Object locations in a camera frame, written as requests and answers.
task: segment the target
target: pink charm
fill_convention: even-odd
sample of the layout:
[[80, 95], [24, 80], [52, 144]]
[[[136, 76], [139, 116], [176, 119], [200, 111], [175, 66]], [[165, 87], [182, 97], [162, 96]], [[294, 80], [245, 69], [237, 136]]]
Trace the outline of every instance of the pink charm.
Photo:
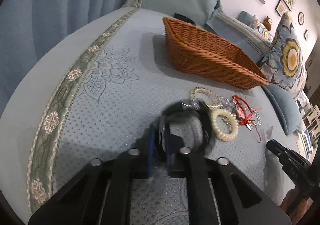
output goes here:
[[244, 112], [242, 111], [241, 108], [237, 108], [236, 112], [237, 112], [238, 118], [245, 119], [245, 114], [244, 114]]

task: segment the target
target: blue curtain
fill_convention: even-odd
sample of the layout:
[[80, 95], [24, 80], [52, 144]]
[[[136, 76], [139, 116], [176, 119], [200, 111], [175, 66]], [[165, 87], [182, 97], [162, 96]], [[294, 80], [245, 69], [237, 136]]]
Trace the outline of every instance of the blue curtain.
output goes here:
[[0, 115], [28, 71], [67, 35], [126, 0], [4, 0], [0, 6]]

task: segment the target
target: metal bolt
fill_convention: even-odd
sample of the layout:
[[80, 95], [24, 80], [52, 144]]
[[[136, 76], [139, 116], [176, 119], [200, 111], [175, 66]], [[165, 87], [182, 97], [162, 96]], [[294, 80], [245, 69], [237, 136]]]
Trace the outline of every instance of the metal bolt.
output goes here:
[[132, 155], [132, 156], [137, 156], [140, 152], [139, 152], [139, 150], [136, 149], [136, 148], [131, 148], [131, 149], [129, 149], [128, 153], [129, 153], [130, 155]]
[[95, 158], [95, 159], [92, 159], [90, 163], [92, 166], [99, 166], [102, 163], [102, 161], [98, 158]]
[[229, 159], [228, 158], [225, 158], [225, 157], [220, 157], [219, 159], [218, 159], [218, 164], [220, 164], [220, 165], [227, 165], [227, 164], [229, 164]]
[[191, 153], [191, 149], [190, 148], [180, 148], [180, 153], [186, 155], [186, 154], [189, 154]]

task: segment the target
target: basket rim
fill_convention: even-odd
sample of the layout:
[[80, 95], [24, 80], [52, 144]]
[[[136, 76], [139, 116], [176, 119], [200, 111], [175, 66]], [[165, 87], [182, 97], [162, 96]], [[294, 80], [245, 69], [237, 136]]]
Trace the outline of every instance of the basket rim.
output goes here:
[[[188, 44], [187, 42], [185, 42], [184, 40], [181, 40], [179, 37], [177, 37], [175, 35], [175, 32], [173, 31], [170, 22], [171, 21], [176, 21], [176, 20], [178, 20], [178, 19], [171, 18], [171, 17], [164, 17], [163, 18], [164, 24], [170, 29], [171, 37], [174, 37], [173, 41], [175, 41], [179, 45], [184, 46], [185, 48], [190, 48], [191, 47], [193, 49], [196, 49], [196, 50], [200, 51], [200, 53], [201, 53], [201, 50], [203, 50], [203, 49], [198, 48], [195, 45]], [[190, 25], [188, 23], [186, 23], [186, 22], [180, 21], [180, 23], [186, 24], [186, 25], [188, 25], [190, 27]], [[243, 52], [243, 54], [245, 55], [245, 57], [247, 57], [248, 59], [251, 60], [251, 58], [247, 54], [245, 54], [245, 52], [241, 48], [239, 48], [238, 46], [234, 45], [232, 42], [229, 42], [229, 41], [227, 41], [225, 39], [224, 39], [224, 41], [226, 41], [226, 42], [230, 43], [231, 45], [235, 46], [238, 50], [241, 50]], [[239, 64], [237, 64], [237, 63], [235, 63], [235, 62], [233, 62], [231, 60], [228, 60], [226, 57], [223, 57], [223, 56], [220, 56], [220, 55], [217, 55], [217, 54], [214, 54], [214, 53], [212, 55], [213, 56], [210, 57], [210, 58], [208, 58], [206, 56], [206, 59], [209, 60], [209, 61], [215, 62], [215, 63], [222, 64], [222, 65], [224, 65], [226, 67], [230, 67], [232, 70], [235, 70], [236, 72], [238, 72], [240, 74], [244, 74], [244, 75], [246, 75], [248, 77], [255, 76], [255, 77], [260, 79], [260, 83], [263, 83], [265, 85], [267, 85], [269, 83], [267, 77], [260, 71], [259, 67], [254, 62], [253, 62], [253, 66], [255, 67], [255, 70], [258, 69], [264, 77], [258, 75], [257, 73], [255, 73], [255, 72], [253, 72], [253, 71], [251, 71], [251, 70], [249, 70], [249, 69], [247, 69], [247, 68], [245, 68], [245, 67], [243, 67], [243, 66], [241, 66], [241, 65], [239, 65]]]

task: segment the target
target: oval picture frame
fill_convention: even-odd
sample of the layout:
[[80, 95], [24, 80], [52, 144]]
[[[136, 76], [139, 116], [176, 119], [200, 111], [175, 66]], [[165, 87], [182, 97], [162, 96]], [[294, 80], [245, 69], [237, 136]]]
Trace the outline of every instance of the oval picture frame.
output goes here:
[[299, 22], [300, 25], [303, 25], [303, 23], [304, 23], [304, 13], [303, 12], [299, 13], [298, 22]]

